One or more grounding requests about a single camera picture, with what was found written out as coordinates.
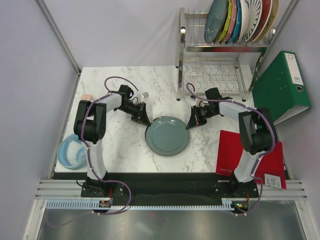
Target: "teal plate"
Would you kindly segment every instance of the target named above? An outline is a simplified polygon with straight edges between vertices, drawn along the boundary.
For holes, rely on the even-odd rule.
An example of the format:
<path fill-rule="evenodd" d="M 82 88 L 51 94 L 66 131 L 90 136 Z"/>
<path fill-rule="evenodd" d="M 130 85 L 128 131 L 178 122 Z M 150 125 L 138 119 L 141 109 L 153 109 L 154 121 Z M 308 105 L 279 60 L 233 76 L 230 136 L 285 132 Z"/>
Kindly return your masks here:
<path fill-rule="evenodd" d="M 181 153 L 190 140 L 186 124 L 173 116 L 155 119 L 145 131 L 145 140 L 158 155 L 169 157 Z"/>
<path fill-rule="evenodd" d="M 242 8 L 241 8 L 240 0 L 237 0 L 237 5 L 238 5 L 238 13 L 236 15 L 236 23 L 233 30 L 233 35 L 228 42 L 229 44 L 233 44 L 237 40 L 240 34 L 241 22 L 242 22 Z"/>
<path fill-rule="evenodd" d="M 228 12 L 228 0 L 214 0 L 204 27 L 204 41 L 212 43 L 222 32 Z"/>

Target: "plate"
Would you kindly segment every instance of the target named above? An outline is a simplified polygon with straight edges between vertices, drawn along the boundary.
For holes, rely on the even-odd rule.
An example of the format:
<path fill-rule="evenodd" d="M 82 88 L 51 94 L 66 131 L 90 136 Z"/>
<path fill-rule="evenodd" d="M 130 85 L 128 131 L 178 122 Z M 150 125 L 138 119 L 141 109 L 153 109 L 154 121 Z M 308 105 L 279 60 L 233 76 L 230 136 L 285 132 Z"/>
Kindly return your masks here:
<path fill-rule="evenodd" d="M 268 22 L 266 23 L 265 28 L 262 30 L 260 36 L 253 42 L 257 43 L 262 40 L 269 32 L 273 24 L 275 23 L 279 9 L 279 0 L 272 0 L 271 13 Z"/>
<path fill-rule="evenodd" d="M 263 29 L 265 29 L 265 27 L 267 26 L 267 23 L 271 14 L 271 9 L 272 9 L 272 0 L 263 0 L 261 19 L 257 29 L 255 30 L 252 36 L 253 42 L 257 40 L 257 38 L 262 33 Z"/>
<path fill-rule="evenodd" d="M 249 9 L 248 5 L 245 0 L 240 0 L 240 5 L 241 5 L 241 29 L 240 29 L 240 35 L 238 38 L 238 44 L 242 43 L 242 39 L 244 38 L 245 33 L 247 32 L 248 29 L 248 24 L 249 24 Z"/>
<path fill-rule="evenodd" d="M 242 8 L 241 8 L 240 0 L 237 0 L 236 23 L 235 23 L 232 37 L 230 38 L 228 44 L 233 44 L 237 40 L 237 38 L 239 37 L 240 29 L 241 29 L 241 22 L 242 22 Z"/>
<path fill-rule="evenodd" d="M 228 0 L 214 0 L 204 27 L 204 41 L 212 43 L 223 27 L 228 11 Z"/>
<path fill-rule="evenodd" d="M 218 39 L 219 43 L 221 43 L 225 39 L 225 37 L 228 33 L 228 29 L 229 29 L 230 22 L 231 22 L 231 16 L 232 16 L 232 1 L 228 0 L 228 13 L 226 15 L 226 20 L 224 23 L 223 30 L 221 32 L 221 35 L 219 36 L 219 39 Z"/>
<path fill-rule="evenodd" d="M 234 32 L 234 29 L 236 26 L 237 14 L 238 14 L 237 0 L 232 0 L 231 22 L 229 25 L 228 32 L 223 40 L 225 43 L 231 38 L 231 36 Z"/>
<path fill-rule="evenodd" d="M 169 157 L 181 153 L 188 146 L 190 133 L 180 119 L 163 116 L 155 119 L 146 129 L 145 140 L 153 152 Z"/>
<path fill-rule="evenodd" d="M 249 42 L 252 39 L 252 36 L 258 28 L 263 7 L 262 0 L 245 0 L 245 2 L 248 6 L 249 24 L 246 33 L 243 36 L 242 42 L 244 43 Z"/>

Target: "label sticker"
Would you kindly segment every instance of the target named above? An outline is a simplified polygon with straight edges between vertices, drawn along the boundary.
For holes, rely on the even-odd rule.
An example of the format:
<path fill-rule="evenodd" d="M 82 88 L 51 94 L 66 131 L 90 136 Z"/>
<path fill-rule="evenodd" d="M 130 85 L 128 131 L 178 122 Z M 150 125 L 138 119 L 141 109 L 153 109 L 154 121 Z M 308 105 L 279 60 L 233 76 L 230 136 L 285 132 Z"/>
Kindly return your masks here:
<path fill-rule="evenodd" d="M 291 75 L 291 80 L 293 84 L 299 84 L 299 85 L 304 85 L 304 82 L 302 81 L 300 71 L 298 68 L 297 60 L 295 55 L 291 53 L 285 53 L 285 59 L 286 63 L 288 64 L 289 67 L 289 72 Z"/>
<path fill-rule="evenodd" d="M 281 178 L 270 174 L 264 174 L 265 185 L 281 189 Z"/>

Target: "red folder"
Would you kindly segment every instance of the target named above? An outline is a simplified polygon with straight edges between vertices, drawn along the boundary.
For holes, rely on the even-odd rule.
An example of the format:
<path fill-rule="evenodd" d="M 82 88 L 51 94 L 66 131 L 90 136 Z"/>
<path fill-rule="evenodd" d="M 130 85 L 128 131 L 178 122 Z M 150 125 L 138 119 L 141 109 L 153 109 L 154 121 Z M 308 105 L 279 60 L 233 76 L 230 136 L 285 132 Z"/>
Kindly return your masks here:
<path fill-rule="evenodd" d="M 221 130 L 215 170 L 216 173 L 228 177 L 231 176 L 232 172 L 239 164 L 242 152 L 243 147 L 240 141 L 240 134 Z M 255 172 L 255 176 L 262 178 L 264 184 L 265 174 L 280 177 L 281 187 L 287 189 L 283 146 L 280 141 L 276 143 L 273 152 L 262 158 L 258 169 Z"/>

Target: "stainless steel rack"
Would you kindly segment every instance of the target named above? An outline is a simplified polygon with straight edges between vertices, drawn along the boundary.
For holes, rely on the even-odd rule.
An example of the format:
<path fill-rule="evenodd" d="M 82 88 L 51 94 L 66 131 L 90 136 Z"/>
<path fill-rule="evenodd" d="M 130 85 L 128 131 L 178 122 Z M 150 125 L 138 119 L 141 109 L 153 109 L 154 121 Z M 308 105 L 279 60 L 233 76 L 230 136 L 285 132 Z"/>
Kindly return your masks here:
<path fill-rule="evenodd" d="M 247 100 L 255 81 L 258 70 L 270 42 L 276 32 L 270 31 L 268 38 L 257 43 L 210 43 L 205 42 L 205 24 L 207 12 L 187 12 L 183 7 L 179 10 L 179 43 L 176 68 L 178 68 L 178 88 L 176 99 L 189 96 L 186 83 L 195 85 L 196 93 L 205 95 L 205 90 L 217 87 L 223 95 L 240 95 Z M 203 57 L 199 53 L 260 53 L 253 70 L 249 88 L 246 87 L 242 74 L 239 56 Z"/>

